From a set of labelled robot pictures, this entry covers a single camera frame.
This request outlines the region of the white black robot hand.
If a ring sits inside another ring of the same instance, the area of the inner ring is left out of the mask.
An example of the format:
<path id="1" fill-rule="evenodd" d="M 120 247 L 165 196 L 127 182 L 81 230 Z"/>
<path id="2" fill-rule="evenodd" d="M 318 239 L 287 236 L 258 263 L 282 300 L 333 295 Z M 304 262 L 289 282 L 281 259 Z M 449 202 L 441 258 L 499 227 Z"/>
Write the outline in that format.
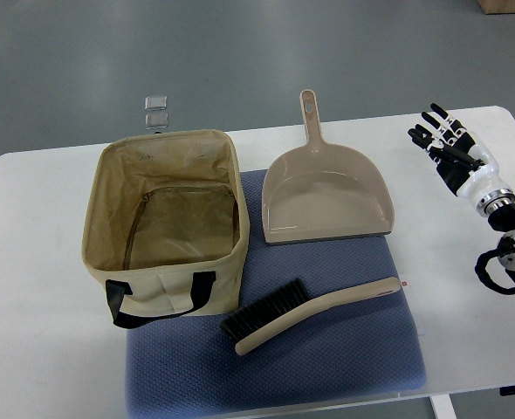
<path id="1" fill-rule="evenodd" d="M 514 203 L 512 188 L 500 178 L 498 163 L 483 142 L 436 103 L 430 109 L 421 113 L 426 124 L 415 125 L 408 134 L 434 162 L 448 190 L 483 217 Z"/>

